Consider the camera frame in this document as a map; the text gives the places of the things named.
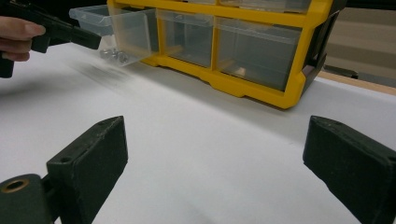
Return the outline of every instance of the drawer organizer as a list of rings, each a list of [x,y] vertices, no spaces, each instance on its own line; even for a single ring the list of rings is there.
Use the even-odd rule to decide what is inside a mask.
[[[214,89],[289,108],[324,64],[347,0],[107,0],[70,16],[103,36],[100,56],[198,77]]]

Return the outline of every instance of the yellow frame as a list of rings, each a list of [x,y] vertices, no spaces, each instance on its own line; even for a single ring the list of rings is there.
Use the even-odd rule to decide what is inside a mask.
[[[272,23],[302,28],[301,36],[290,69],[285,91],[278,91],[260,84],[249,82],[242,78],[232,77],[216,70],[218,47],[218,29],[214,29],[212,39],[212,61],[210,68],[204,68],[192,63],[168,57],[164,54],[163,27],[158,23],[159,52],[145,60],[153,66],[165,66],[198,77],[208,82],[214,89],[227,92],[236,97],[248,96],[280,108],[289,108],[298,103],[303,94],[305,75],[302,72],[304,60],[315,28],[328,19],[332,0],[311,0],[305,14],[278,13],[259,10],[224,7],[216,0],[215,5],[200,5],[177,0],[107,0],[112,7],[156,7],[180,12],[204,13],[213,16],[236,18],[245,21]]]

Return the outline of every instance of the white table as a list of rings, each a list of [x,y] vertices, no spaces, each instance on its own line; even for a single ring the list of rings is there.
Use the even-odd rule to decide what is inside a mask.
[[[396,96],[317,78],[282,111],[142,63],[117,68],[67,44],[0,80],[0,181],[123,115],[130,159],[95,224],[358,223],[303,164],[311,115],[396,149]]]

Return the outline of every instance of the beige wall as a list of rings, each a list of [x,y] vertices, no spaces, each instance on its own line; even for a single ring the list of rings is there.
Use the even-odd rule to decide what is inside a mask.
[[[327,52],[327,65],[396,78],[396,11],[345,8]]]

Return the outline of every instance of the human hand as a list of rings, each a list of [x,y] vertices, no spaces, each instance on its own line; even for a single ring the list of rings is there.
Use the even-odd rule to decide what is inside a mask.
[[[44,26],[18,18],[0,17],[1,57],[15,62],[29,60],[32,38],[44,33]]]

